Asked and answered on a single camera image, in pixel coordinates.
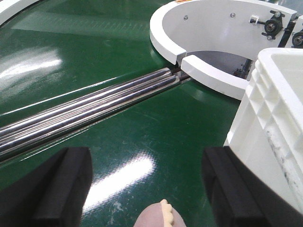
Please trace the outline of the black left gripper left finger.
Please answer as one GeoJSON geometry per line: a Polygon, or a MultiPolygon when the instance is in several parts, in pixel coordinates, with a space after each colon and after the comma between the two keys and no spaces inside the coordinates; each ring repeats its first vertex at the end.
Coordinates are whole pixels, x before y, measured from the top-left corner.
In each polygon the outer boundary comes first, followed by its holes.
{"type": "Polygon", "coordinates": [[[0,192],[0,225],[78,227],[91,182],[89,148],[63,148],[0,192]]]}

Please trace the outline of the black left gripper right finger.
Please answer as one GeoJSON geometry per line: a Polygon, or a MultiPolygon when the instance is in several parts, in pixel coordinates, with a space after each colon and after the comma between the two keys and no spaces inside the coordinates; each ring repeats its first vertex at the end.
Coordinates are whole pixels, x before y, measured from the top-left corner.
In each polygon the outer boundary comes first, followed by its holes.
{"type": "Polygon", "coordinates": [[[230,147],[205,148],[202,179],[219,227],[301,227],[303,215],[262,182],[230,147]]]}

